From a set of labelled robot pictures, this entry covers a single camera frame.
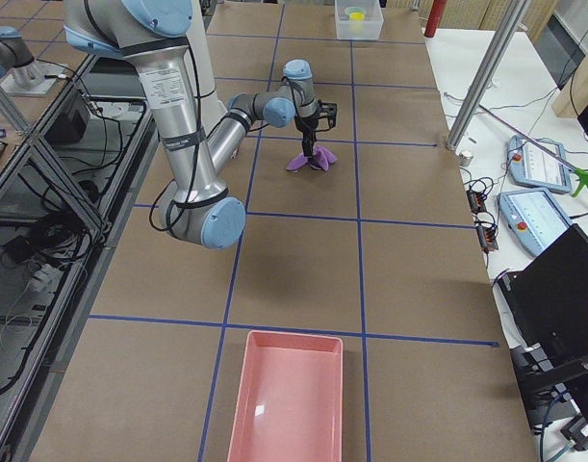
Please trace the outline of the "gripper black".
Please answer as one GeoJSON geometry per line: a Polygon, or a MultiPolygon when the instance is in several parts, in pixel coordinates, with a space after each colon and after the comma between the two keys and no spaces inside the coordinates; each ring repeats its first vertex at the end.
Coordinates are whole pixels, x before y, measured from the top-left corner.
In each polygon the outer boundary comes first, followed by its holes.
{"type": "Polygon", "coordinates": [[[307,116],[296,115],[294,117],[295,127],[302,134],[301,144],[305,157],[310,157],[311,153],[315,152],[319,117],[319,111],[314,111],[307,116]]]}

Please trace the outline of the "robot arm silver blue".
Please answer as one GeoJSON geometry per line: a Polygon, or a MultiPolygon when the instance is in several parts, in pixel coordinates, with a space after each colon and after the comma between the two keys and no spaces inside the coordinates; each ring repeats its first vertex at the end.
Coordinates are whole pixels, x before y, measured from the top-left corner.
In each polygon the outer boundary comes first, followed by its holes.
{"type": "Polygon", "coordinates": [[[45,96],[56,76],[46,77],[30,48],[11,26],[0,26],[0,87],[11,96],[45,96]]]}
{"type": "Polygon", "coordinates": [[[281,86],[234,97],[213,132],[203,126],[197,59],[188,35],[203,26],[190,1],[66,1],[67,42],[88,54],[119,59],[137,71],[173,179],[159,199],[157,230],[211,249],[243,233],[246,211],[219,173],[257,121],[294,122],[312,156],[320,103],[305,60],[284,65],[281,86]]]}

